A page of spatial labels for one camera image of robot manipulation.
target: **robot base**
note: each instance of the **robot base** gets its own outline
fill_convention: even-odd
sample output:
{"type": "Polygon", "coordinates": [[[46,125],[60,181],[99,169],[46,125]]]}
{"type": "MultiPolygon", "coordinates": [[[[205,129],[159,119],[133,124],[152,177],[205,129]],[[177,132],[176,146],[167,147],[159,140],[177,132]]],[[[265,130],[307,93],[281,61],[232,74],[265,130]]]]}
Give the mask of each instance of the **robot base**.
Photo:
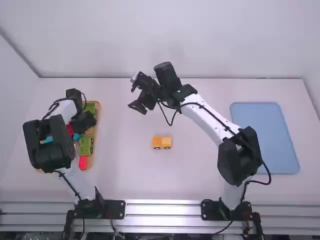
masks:
{"type": "Polygon", "coordinates": [[[230,211],[221,201],[205,199],[201,202],[201,218],[204,221],[247,221],[252,218],[252,208],[248,201],[230,211]]]}
{"type": "Polygon", "coordinates": [[[126,214],[126,202],[123,200],[104,200],[107,210],[105,213],[97,216],[96,212],[90,210],[76,208],[73,211],[74,219],[113,219],[122,220],[126,214]]]}

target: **white table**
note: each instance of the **white table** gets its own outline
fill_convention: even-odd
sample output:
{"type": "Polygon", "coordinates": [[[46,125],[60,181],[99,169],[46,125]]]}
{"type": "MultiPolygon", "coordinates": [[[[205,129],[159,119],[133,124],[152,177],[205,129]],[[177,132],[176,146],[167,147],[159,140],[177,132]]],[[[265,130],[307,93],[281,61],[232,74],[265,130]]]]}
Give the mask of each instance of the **white table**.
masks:
{"type": "MultiPolygon", "coordinates": [[[[273,175],[270,186],[251,184],[247,200],[262,216],[266,234],[320,234],[320,122],[301,79],[182,79],[227,119],[233,102],[277,102],[299,160],[295,175],[273,175]]],[[[40,81],[27,120],[39,119],[68,88],[82,90],[102,106],[93,167],[85,177],[106,199],[124,199],[124,232],[214,233],[226,222],[202,221],[199,204],[221,195],[218,149],[190,119],[167,126],[156,107],[147,115],[127,107],[129,79],[52,78],[40,81]],[[173,148],[154,151],[155,135],[172,135],[173,148]]],[[[173,111],[166,110],[168,115],[173,111]]],[[[255,176],[266,181],[266,175],[255,176]]],[[[23,132],[0,181],[0,231],[61,231],[72,198],[64,183],[31,166],[23,132]]],[[[76,230],[82,222],[75,221],[76,230]]],[[[108,220],[86,220],[88,231],[111,232],[108,220]]],[[[240,222],[226,233],[240,233],[240,222]]]]}

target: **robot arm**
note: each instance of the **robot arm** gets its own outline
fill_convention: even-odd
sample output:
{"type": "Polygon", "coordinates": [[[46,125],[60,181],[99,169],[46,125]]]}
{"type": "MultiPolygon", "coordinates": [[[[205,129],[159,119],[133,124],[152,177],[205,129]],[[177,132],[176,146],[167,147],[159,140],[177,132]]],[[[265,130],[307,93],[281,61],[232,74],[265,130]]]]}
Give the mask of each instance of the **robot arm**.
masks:
{"type": "Polygon", "coordinates": [[[217,167],[225,180],[220,201],[228,211],[235,210],[243,200],[246,182],[263,163],[257,133],[249,126],[242,129],[228,121],[191,85],[182,85],[170,62],[163,62],[154,70],[159,84],[141,71],[130,80],[131,91],[139,88],[141,93],[128,107],[145,115],[146,108],[153,110],[156,104],[166,102],[167,107],[203,129],[218,146],[217,167]]]}
{"type": "Polygon", "coordinates": [[[58,174],[74,198],[74,209],[69,210],[66,215],[63,240],[68,238],[74,218],[109,219],[112,216],[113,219],[123,219],[124,216],[125,202],[104,200],[98,189],[87,182],[77,166],[75,145],[66,125],[70,125],[74,132],[82,134],[96,123],[92,113],[83,110],[81,92],[73,88],[66,91],[65,98],[54,101],[41,120],[23,124],[32,166],[46,174],[58,174]],[[122,212],[114,212],[115,206],[122,212]]]}

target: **black cable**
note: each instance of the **black cable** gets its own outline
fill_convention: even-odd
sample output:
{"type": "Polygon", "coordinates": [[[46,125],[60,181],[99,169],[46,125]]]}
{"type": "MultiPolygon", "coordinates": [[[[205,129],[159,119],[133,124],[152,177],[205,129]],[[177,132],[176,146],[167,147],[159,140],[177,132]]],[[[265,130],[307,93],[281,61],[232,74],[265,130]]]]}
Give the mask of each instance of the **black cable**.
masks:
{"type": "Polygon", "coordinates": [[[156,102],[156,103],[159,105],[159,107],[160,107],[160,109],[161,109],[161,112],[162,112],[162,114],[163,114],[163,116],[164,116],[164,119],[165,119],[166,123],[167,123],[169,126],[172,126],[172,124],[174,124],[174,120],[175,120],[175,117],[176,117],[178,111],[176,110],[176,111],[174,112],[174,114],[173,114],[173,116],[172,116],[172,119],[171,119],[171,123],[170,123],[170,122],[168,121],[168,118],[167,118],[164,110],[162,109],[160,103],[159,103],[159,102],[156,102]]]}
{"type": "Polygon", "coordinates": [[[87,98],[86,98],[86,95],[85,95],[83,92],[81,92],[81,95],[83,95],[83,97],[84,97],[84,107],[83,107],[83,110],[85,110],[86,107],[87,107],[87,98]]]}
{"type": "Polygon", "coordinates": [[[230,221],[227,226],[225,226],[225,227],[224,227],[223,229],[221,229],[220,231],[217,231],[217,232],[213,233],[212,235],[217,235],[217,234],[222,233],[223,231],[225,231],[226,229],[228,229],[233,222],[234,222],[233,220],[230,221]]]}
{"type": "Polygon", "coordinates": [[[82,233],[80,235],[80,240],[82,239],[84,234],[85,234],[85,218],[82,218],[82,233]]]}
{"type": "Polygon", "coordinates": [[[72,189],[72,191],[74,192],[74,194],[78,197],[79,201],[81,201],[81,197],[80,194],[75,190],[74,186],[72,186],[72,184],[69,182],[69,180],[66,178],[65,174],[62,173],[61,171],[58,170],[53,170],[53,173],[58,173],[59,177],[62,177],[63,180],[66,182],[66,184],[68,184],[68,186],[72,189]]]}
{"type": "Polygon", "coordinates": [[[170,107],[170,106],[168,106],[168,105],[164,104],[164,102],[163,102],[163,101],[161,101],[160,103],[161,103],[164,107],[166,107],[167,109],[173,109],[173,110],[176,110],[175,108],[170,107]]]}

